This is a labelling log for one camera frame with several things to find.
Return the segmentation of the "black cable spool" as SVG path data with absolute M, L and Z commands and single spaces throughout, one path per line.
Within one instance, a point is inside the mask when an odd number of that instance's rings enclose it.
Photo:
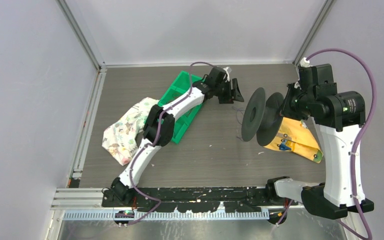
M 241 138 L 245 142 L 256 137 L 257 143 L 264 147 L 277 136 L 283 117 L 280 115 L 284 96 L 275 92 L 266 97 L 265 89 L 257 88 L 251 95 L 241 125 Z

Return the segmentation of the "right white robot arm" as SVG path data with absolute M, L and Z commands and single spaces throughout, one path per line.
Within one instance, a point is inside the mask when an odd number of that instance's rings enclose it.
M 358 210 L 373 211 L 374 203 L 366 198 L 361 185 L 358 134 L 369 122 L 363 96 L 354 90 L 338 92 L 330 64 L 301 66 L 298 74 L 298 82 L 288 85 L 279 115 L 314 120 L 325 159 L 325 181 L 309 183 L 286 176 L 269 179 L 267 202 L 297 201 L 310 214 L 330 220 Z

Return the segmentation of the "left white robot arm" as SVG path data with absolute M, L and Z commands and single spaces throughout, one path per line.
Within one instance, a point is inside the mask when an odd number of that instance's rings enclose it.
M 187 92 L 163 106 L 154 105 L 144 123 L 144 133 L 137 152 L 126 169 L 111 184 L 114 200 L 128 207 L 134 199 L 137 185 L 153 156 L 166 146 L 174 135 L 175 123 L 192 108 L 212 97 L 220 104 L 243 102 L 238 81 L 230 77 L 230 67 L 212 66 L 209 74 L 200 81 L 190 81 Z

